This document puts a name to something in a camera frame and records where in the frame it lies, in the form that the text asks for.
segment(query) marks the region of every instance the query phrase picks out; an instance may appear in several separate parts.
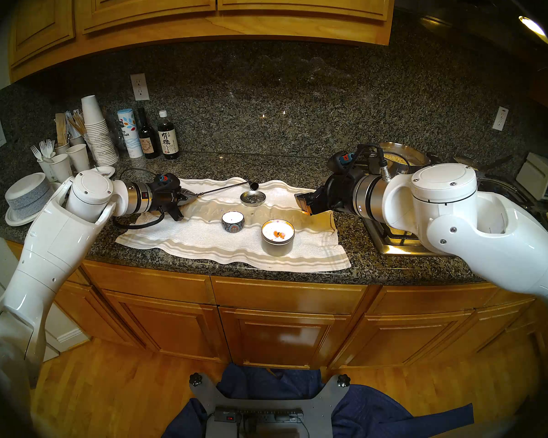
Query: bottle label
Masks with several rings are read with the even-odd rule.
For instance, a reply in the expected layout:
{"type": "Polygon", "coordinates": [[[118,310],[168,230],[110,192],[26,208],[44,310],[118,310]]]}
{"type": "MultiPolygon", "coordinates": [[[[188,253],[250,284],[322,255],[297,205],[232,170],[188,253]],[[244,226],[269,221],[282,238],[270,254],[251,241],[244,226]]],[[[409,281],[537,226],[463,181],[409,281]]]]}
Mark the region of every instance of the bottle label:
{"type": "Polygon", "coordinates": [[[153,143],[150,141],[150,138],[140,138],[140,145],[145,154],[152,154],[154,152],[153,143]]]}
{"type": "Polygon", "coordinates": [[[158,136],[161,139],[162,153],[175,154],[179,151],[179,145],[176,143],[176,131],[159,131],[158,136]]]}

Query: granite backsplash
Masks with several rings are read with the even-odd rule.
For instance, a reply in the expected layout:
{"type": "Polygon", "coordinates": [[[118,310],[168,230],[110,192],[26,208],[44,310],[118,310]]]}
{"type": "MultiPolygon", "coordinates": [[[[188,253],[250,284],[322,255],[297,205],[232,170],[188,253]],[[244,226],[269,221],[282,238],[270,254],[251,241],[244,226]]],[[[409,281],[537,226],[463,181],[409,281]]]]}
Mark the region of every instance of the granite backsplash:
{"type": "Polygon", "coordinates": [[[398,11],[387,47],[223,40],[98,54],[0,91],[0,196],[40,171],[30,145],[55,137],[54,113],[89,94],[111,116],[144,106],[155,121],[168,110],[183,152],[327,157],[389,140],[445,159],[514,154],[498,170],[513,177],[528,151],[548,157],[548,109],[528,99],[529,78],[528,66],[485,42],[453,45],[398,11]],[[145,102],[130,83],[140,72],[145,102]],[[503,131],[491,129],[499,106],[509,108],[503,131]]]}

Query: ceiling light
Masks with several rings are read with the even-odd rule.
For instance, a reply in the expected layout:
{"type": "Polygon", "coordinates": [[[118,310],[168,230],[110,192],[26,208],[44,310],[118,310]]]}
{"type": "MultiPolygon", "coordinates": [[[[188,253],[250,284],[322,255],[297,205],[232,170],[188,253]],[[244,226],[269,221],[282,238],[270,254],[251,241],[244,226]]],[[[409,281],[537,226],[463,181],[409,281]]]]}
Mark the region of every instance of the ceiling light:
{"type": "Polygon", "coordinates": [[[527,18],[527,17],[523,17],[523,16],[519,16],[519,21],[522,22],[525,26],[527,26],[530,30],[532,30],[533,32],[536,33],[536,35],[542,39],[544,42],[546,42],[548,44],[548,38],[546,37],[546,34],[544,33],[544,31],[542,30],[542,28],[540,28],[540,26],[538,25],[538,23],[534,22],[533,20],[527,18]]]}

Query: bottle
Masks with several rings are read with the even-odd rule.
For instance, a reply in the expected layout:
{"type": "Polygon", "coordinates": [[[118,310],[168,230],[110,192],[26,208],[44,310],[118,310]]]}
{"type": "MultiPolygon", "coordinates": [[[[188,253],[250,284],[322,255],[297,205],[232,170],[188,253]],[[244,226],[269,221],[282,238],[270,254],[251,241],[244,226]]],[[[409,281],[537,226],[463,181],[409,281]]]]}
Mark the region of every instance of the bottle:
{"type": "Polygon", "coordinates": [[[158,112],[158,137],[161,141],[162,153],[167,160],[174,160],[180,155],[179,145],[176,142],[175,125],[170,121],[166,110],[158,112]]]}
{"type": "Polygon", "coordinates": [[[158,148],[158,138],[153,128],[146,121],[144,108],[138,108],[138,120],[140,121],[138,136],[140,137],[140,145],[142,146],[144,156],[148,159],[158,157],[161,154],[158,148]]]}

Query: black knob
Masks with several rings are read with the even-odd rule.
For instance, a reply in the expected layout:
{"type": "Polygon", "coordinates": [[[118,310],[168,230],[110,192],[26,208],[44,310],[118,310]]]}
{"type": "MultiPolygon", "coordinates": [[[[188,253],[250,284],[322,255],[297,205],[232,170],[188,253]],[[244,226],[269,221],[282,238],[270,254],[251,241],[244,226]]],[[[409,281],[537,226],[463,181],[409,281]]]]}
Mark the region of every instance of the black knob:
{"type": "Polygon", "coordinates": [[[189,377],[189,384],[192,384],[193,386],[199,386],[202,382],[203,382],[203,377],[198,372],[195,372],[193,375],[189,377]]]}
{"type": "Polygon", "coordinates": [[[339,375],[337,378],[337,386],[340,388],[346,388],[351,383],[351,379],[347,376],[347,374],[339,375]]]}

